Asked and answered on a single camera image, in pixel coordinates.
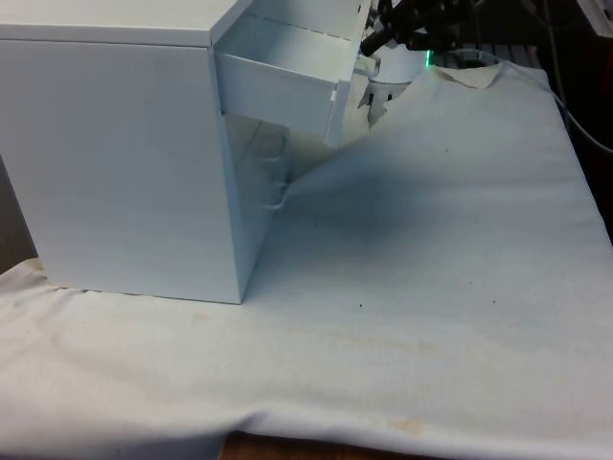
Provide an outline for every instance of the wrinkled fabric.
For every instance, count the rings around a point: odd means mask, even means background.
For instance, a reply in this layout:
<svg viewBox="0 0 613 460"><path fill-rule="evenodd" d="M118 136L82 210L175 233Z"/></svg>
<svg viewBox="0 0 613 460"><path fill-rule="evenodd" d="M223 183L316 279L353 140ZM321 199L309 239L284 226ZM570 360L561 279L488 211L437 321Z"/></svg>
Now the wrinkled fabric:
<svg viewBox="0 0 613 460"><path fill-rule="evenodd" d="M387 108L291 187L242 306L2 275L0 452L611 458L613 250L551 95L426 72Z"/></svg>

